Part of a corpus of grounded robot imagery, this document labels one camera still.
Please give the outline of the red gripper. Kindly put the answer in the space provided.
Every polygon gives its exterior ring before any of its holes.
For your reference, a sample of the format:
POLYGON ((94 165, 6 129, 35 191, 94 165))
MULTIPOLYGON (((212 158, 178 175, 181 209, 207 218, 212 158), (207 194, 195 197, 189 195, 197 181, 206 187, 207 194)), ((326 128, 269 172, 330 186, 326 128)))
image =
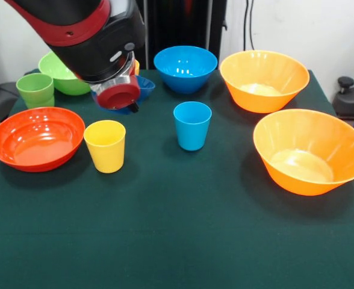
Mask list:
POLYGON ((136 103, 140 88, 135 75, 119 76, 92 86, 96 102, 106 109, 122 109, 129 106, 132 113, 139 111, 136 103))

